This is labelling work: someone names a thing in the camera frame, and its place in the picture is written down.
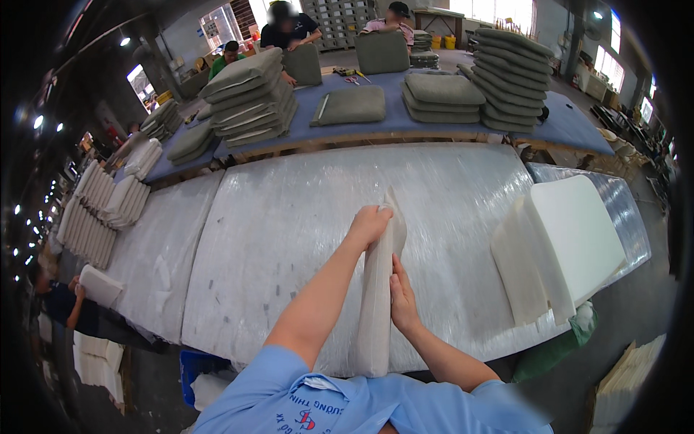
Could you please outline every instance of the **plastic wrap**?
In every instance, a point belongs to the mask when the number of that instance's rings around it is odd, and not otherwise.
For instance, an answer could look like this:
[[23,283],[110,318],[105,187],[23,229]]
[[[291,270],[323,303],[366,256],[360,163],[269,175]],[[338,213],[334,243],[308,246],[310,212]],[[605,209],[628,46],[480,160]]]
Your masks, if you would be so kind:
[[641,214],[627,181],[616,176],[537,162],[529,162],[525,166],[537,183],[570,178],[576,175],[585,175],[593,182],[605,208],[607,208],[607,213],[612,219],[612,224],[617,230],[617,236],[622,242],[622,248],[627,256],[627,264],[608,279],[602,287],[610,286],[650,259],[651,249],[646,227],[643,225]]
[[136,225],[118,234],[105,274],[126,285],[113,308],[179,343],[183,305],[198,239],[223,172],[149,195]]
[[[219,186],[191,273],[181,340],[238,369],[260,350],[285,306],[335,251],[354,214],[389,185],[407,219],[402,262],[422,322],[487,361],[569,329],[551,312],[514,328],[491,255],[491,233],[532,184],[498,144],[398,144],[305,153],[231,167]],[[355,374],[364,259],[314,370]],[[391,325],[389,371],[427,369]]]

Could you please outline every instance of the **cushion stack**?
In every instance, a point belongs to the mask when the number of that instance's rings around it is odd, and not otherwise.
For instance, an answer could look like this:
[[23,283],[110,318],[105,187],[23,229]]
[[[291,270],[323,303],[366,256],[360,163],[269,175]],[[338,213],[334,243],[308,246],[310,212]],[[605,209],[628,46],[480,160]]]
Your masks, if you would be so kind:
[[195,125],[183,133],[167,154],[167,159],[174,166],[195,160],[208,150],[214,139],[210,121]]
[[59,242],[92,266],[105,269],[115,239],[116,232],[92,216],[77,197],[70,199],[60,221]]
[[489,128],[532,133],[550,89],[552,51],[523,35],[492,28],[475,31],[470,79],[486,97],[482,123]]
[[200,92],[211,104],[210,126],[227,147],[284,135],[298,104],[282,80],[282,49],[232,62]]
[[463,76],[408,74],[400,86],[407,111],[416,121],[440,124],[480,121],[484,96]]
[[162,155],[162,144],[157,139],[150,139],[149,142],[141,144],[130,155],[128,163],[123,169],[126,176],[134,175],[138,181],[142,181],[152,167],[159,161]]
[[133,175],[122,179],[104,208],[104,222],[117,231],[134,224],[142,213],[150,190],[151,187],[137,182]]
[[174,135],[181,122],[183,118],[178,114],[178,104],[168,99],[142,122],[140,130],[149,138],[164,142]]

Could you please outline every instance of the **blue shirt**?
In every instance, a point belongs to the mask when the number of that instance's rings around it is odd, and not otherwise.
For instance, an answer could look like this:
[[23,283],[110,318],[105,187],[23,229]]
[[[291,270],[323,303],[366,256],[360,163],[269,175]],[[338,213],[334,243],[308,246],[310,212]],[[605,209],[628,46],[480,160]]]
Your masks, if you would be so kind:
[[493,380],[466,393],[400,374],[341,380],[268,345],[200,414],[194,433],[376,434],[387,421],[400,434],[551,433],[510,389]]

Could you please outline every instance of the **dark hair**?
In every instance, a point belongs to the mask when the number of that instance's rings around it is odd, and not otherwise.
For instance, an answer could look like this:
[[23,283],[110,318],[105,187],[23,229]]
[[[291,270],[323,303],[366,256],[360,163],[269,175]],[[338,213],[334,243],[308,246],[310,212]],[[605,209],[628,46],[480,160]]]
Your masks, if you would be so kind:
[[236,51],[239,49],[239,43],[236,41],[229,41],[224,46],[224,51]]

